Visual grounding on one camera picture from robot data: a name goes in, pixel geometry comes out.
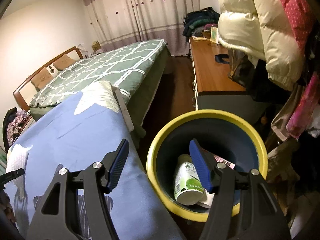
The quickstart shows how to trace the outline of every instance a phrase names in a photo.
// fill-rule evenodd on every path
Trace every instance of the wooden floor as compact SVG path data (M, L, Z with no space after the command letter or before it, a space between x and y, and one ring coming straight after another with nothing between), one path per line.
M172 73L162 76L143 122L147 134L140 141L138 154L144 168L150 144L161 128L175 117L195 110L192 106L195 94L192 90L194 76L191 60L185 57L170 57L167 64L172 68ZM199 239L204 223L191 222L177 215L171 215L188 240Z

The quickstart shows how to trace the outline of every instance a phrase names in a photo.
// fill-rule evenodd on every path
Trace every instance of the green bedspread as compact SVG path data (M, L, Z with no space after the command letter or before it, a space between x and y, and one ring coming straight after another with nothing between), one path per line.
M29 105L55 106L97 80L108 80L118 86L127 104L165 46L163 39L156 39L81 59L60 72Z

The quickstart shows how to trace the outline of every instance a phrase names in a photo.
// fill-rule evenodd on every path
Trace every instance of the metal screw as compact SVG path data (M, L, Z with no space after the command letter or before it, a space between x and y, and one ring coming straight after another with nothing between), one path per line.
M257 176L257 175L260 174L260 172L259 172L257 169L252 169L252 170L251 170L251 174Z
M67 173L67 169L66 168L62 168L62 169L59 170L59 174L60 175L64 175L66 173Z
M217 163L217 167L219 169L224 169L226 167L226 165L224 163Z
M92 167L94 167L95 169L98 169L102 166L102 163L101 162L96 162L94 164L92 164Z

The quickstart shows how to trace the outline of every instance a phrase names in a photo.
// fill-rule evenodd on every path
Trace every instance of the beige curtain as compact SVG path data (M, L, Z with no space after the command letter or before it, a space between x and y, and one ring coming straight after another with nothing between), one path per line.
M200 0L83 0L91 26L105 51L162 38L171 54L188 53L183 18Z

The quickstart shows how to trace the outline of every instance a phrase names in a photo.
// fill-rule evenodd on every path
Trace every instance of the brown pillow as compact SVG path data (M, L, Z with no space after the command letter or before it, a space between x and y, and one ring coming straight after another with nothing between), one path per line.
M70 57L68 57L67 54L64 54L61 58L56 60L53 65L56 67L58 70L64 70L66 67L69 67L76 61Z
M40 72L31 79L31 84L33 84L37 90L44 88L53 79L53 76L49 73L46 68L40 70Z

